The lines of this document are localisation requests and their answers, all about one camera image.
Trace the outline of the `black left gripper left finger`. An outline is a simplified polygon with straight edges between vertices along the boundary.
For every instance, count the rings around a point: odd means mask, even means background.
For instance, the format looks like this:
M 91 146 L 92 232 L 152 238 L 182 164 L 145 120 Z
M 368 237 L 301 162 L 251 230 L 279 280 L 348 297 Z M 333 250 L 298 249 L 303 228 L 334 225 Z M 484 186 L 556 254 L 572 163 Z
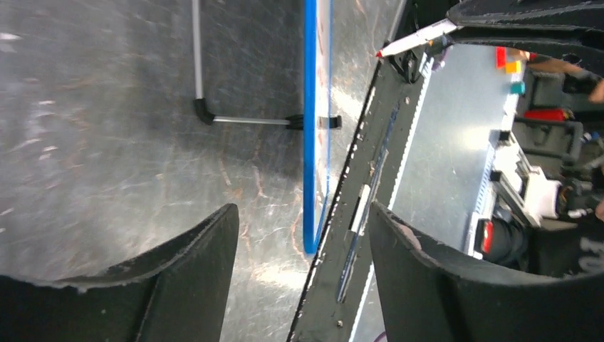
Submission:
M 218 341 L 239 236 L 226 204 L 203 222 L 94 275 L 1 277 L 3 341 Z

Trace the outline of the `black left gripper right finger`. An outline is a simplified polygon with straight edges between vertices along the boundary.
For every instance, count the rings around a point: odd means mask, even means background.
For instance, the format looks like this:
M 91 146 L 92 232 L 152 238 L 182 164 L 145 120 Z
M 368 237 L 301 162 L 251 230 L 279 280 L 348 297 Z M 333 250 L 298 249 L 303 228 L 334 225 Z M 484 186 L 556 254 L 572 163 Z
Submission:
M 567 279 L 475 259 L 379 202 L 370 247 L 389 341 L 601 341 L 603 275 Z

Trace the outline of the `red white marker pen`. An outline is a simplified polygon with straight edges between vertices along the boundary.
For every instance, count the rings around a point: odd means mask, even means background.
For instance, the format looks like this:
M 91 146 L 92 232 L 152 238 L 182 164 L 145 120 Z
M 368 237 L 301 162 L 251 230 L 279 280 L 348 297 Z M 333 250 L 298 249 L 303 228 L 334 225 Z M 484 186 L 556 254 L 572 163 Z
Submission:
M 392 43 L 388 43 L 385 47 L 381 48 L 375 56 L 377 58 L 394 56 L 418 46 L 425 45 L 426 43 L 456 31 L 461 27 L 462 26 L 453 23 L 449 19 L 443 19 L 435 24 L 421 28 L 414 33 L 393 41 Z

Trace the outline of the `blue framed whiteboard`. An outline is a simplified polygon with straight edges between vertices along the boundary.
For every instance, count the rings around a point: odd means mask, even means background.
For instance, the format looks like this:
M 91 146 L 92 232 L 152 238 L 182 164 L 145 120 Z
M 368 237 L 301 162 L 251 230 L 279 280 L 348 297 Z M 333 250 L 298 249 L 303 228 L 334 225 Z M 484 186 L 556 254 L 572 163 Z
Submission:
M 330 111 L 332 1 L 305 1 L 303 45 L 303 112 L 284 119 L 235 118 L 215 115 L 207 107 L 202 72 L 201 3 L 192 1 L 194 46 L 194 111 L 206 125 L 243 123 L 280 125 L 303 132 L 303 245 L 315 254 L 327 217 L 330 194 L 330 133 L 342 118 Z

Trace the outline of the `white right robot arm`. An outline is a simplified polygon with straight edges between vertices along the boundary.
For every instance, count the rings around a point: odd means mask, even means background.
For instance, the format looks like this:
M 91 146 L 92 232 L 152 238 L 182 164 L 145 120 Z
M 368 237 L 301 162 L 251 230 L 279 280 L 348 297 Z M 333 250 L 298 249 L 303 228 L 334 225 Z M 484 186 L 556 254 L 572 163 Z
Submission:
M 441 21 L 404 37 L 400 48 L 443 35 L 533 52 L 603 75 L 602 1 L 462 1 Z

